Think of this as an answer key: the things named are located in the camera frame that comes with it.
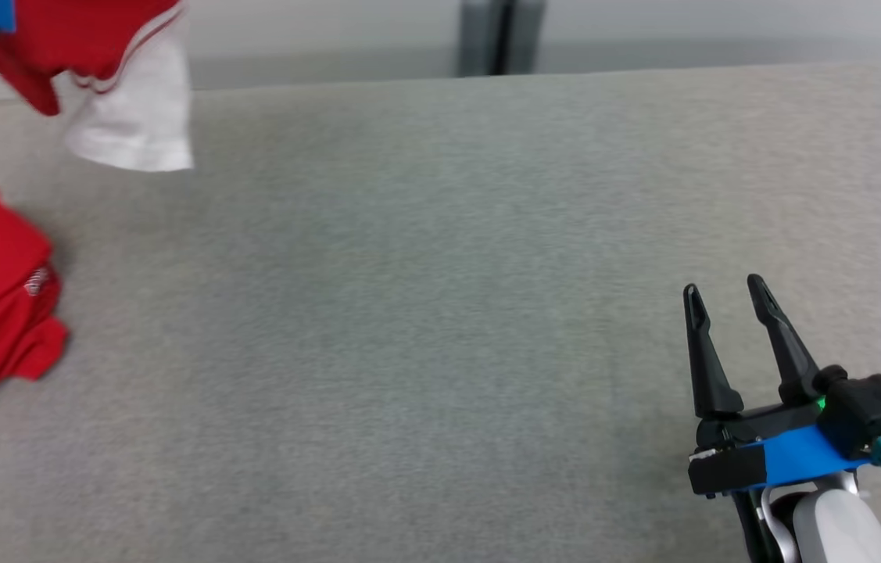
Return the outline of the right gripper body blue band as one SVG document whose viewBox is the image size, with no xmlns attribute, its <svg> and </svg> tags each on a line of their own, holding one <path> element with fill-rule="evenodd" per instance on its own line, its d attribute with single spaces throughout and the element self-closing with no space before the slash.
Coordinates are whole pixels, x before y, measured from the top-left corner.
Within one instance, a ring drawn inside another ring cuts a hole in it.
<svg viewBox="0 0 881 563">
<path fill-rule="evenodd" d="M 715 496 L 808 483 L 852 472 L 868 459 L 848 460 L 815 424 L 819 402 L 802 407 L 763 407 L 737 419 L 702 421 L 713 442 L 688 461 L 694 494 Z"/>
</svg>

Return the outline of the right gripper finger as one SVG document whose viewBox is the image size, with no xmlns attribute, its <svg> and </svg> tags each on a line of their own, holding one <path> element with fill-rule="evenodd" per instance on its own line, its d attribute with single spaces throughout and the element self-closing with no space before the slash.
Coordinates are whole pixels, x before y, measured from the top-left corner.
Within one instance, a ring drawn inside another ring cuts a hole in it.
<svg viewBox="0 0 881 563">
<path fill-rule="evenodd" d="M 747 275 L 747 286 L 756 317 L 768 331 L 775 354 L 780 377 L 777 392 L 781 403 L 798 406 L 816 402 L 820 395 L 813 387 L 813 378 L 818 374 L 818 364 L 762 276 Z"/>
<path fill-rule="evenodd" d="M 708 316 L 700 289 L 689 284 L 682 293 L 693 403 L 698 419 L 729 419 L 743 412 L 740 393 L 731 387 L 711 339 Z"/>
</svg>

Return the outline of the red jersey with white sleeves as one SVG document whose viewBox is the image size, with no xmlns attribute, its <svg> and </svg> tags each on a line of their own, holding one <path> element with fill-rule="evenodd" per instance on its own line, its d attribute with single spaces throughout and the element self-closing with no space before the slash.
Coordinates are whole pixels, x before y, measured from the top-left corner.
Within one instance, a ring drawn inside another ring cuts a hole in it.
<svg viewBox="0 0 881 563">
<path fill-rule="evenodd" d="M 188 0 L 14 0 L 0 78 L 40 114 L 62 111 L 56 82 L 83 100 L 65 133 L 76 156 L 120 170 L 194 165 Z"/>
</svg>

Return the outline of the red shorts with white trim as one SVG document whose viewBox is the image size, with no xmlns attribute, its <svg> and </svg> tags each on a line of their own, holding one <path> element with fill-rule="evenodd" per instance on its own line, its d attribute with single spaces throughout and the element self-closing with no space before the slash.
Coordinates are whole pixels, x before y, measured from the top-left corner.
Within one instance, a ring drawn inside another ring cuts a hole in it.
<svg viewBox="0 0 881 563">
<path fill-rule="evenodd" d="M 43 231 L 0 197 L 0 382 L 40 380 L 63 356 L 69 329 L 56 317 L 52 256 Z"/>
</svg>

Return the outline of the grey wall post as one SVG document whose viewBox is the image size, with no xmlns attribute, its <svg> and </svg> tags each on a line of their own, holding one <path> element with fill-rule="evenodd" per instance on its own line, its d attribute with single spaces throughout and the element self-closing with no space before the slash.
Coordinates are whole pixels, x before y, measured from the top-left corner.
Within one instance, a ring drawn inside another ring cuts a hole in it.
<svg viewBox="0 0 881 563">
<path fill-rule="evenodd" d="M 547 0 L 460 0 L 458 77 L 533 74 Z"/>
</svg>

